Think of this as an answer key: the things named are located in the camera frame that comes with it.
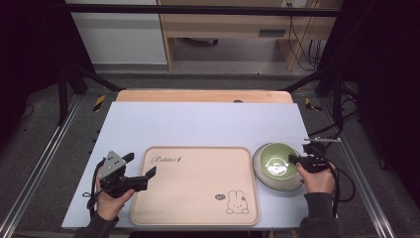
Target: wall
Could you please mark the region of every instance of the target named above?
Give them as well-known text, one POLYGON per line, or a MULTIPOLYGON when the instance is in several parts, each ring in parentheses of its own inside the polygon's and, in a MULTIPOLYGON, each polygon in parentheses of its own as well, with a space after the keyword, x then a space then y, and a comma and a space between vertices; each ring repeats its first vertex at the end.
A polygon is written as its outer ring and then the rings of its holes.
MULTIPOLYGON (((152 5, 155 0, 66 0, 152 5)), ((72 13, 93 63, 167 64, 158 14, 72 13)))

